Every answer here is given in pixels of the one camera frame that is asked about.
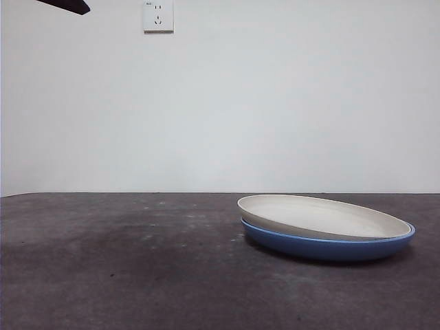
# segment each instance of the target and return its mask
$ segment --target dark overhanging object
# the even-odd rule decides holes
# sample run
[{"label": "dark overhanging object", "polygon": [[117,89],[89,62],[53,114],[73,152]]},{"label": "dark overhanging object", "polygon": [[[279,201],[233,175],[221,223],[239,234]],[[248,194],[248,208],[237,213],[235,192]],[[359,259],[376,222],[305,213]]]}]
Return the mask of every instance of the dark overhanging object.
[{"label": "dark overhanging object", "polygon": [[83,15],[90,11],[90,7],[83,0],[37,0],[49,5]]}]

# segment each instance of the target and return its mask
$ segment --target ceramic dish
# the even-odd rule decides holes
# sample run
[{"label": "ceramic dish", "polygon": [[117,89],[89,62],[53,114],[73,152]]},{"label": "ceramic dish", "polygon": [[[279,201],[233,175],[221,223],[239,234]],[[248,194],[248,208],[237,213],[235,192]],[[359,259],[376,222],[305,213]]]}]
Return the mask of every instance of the ceramic dish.
[{"label": "ceramic dish", "polygon": [[293,195],[255,195],[238,201],[251,225],[315,239],[362,241],[401,237],[411,227],[398,218],[361,206]]},{"label": "ceramic dish", "polygon": [[415,233],[414,227],[408,224],[410,232],[399,237],[372,241],[341,241],[280,234],[255,227],[244,220],[241,222],[246,234],[261,245],[294,256],[327,261],[364,261],[384,258],[405,247]]}]

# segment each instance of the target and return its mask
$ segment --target electrical outlet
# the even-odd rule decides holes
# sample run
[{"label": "electrical outlet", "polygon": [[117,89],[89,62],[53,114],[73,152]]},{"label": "electrical outlet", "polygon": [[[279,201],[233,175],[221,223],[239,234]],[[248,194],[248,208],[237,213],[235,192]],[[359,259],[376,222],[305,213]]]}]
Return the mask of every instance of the electrical outlet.
[{"label": "electrical outlet", "polygon": [[173,0],[144,0],[144,32],[173,32]]}]

